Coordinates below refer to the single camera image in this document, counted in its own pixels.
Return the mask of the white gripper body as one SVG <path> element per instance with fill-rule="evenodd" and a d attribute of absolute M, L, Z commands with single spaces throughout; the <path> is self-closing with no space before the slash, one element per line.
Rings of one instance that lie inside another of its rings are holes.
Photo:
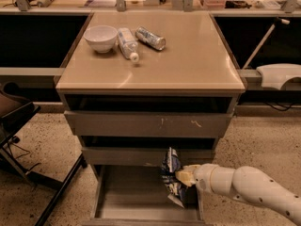
<path fill-rule="evenodd" d="M 196 188 L 199 191 L 206 193 L 214 192 L 212 190 L 211 176 L 216 168 L 218 168 L 218 165 L 216 164 L 203 164 L 194 170 L 193 175 L 196 182 Z"/>

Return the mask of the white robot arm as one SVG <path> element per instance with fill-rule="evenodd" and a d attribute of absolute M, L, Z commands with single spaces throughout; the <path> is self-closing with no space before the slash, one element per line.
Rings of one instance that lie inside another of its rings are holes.
<path fill-rule="evenodd" d="M 198 191 L 269 208 L 301 226 L 301 198 L 259 169 L 203 164 L 184 166 L 175 174 L 179 181 L 186 186 L 196 186 Z"/>

